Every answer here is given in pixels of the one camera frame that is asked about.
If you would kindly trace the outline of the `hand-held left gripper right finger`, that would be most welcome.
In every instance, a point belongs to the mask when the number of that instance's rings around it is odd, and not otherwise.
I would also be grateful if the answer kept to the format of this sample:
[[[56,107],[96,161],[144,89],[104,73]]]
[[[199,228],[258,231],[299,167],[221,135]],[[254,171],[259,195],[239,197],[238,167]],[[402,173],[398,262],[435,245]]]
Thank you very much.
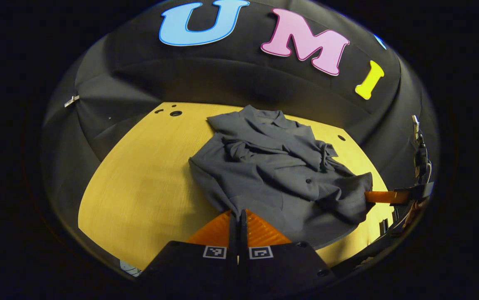
[[[246,289],[312,289],[335,281],[335,275],[305,242],[249,245],[250,217],[239,219],[239,279]]]

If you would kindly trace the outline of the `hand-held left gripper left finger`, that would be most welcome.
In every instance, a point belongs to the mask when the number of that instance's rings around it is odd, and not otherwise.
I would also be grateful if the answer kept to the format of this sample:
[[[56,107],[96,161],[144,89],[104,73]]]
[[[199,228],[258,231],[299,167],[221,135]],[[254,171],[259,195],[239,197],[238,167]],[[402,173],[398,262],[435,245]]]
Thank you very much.
[[[220,289],[235,275],[237,222],[231,211],[213,218],[186,241],[169,241],[138,277],[154,289]]]

